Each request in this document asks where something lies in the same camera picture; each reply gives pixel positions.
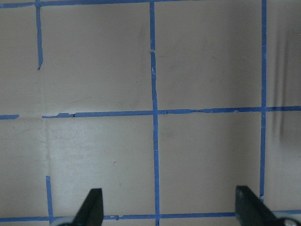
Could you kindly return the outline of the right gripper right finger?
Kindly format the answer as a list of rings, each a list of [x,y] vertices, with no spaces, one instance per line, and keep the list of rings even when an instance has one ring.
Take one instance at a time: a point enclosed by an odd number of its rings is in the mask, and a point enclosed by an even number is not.
[[[236,186],[235,214],[241,226],[281,226],[277,218],[248,186]]]

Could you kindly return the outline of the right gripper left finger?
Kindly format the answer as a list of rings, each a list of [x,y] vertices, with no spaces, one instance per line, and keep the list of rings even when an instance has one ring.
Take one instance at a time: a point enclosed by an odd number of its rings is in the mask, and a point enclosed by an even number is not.
[[[93,188],[77,212],[72,226],[101,226],[104,219],[103,193],[101,188]]]

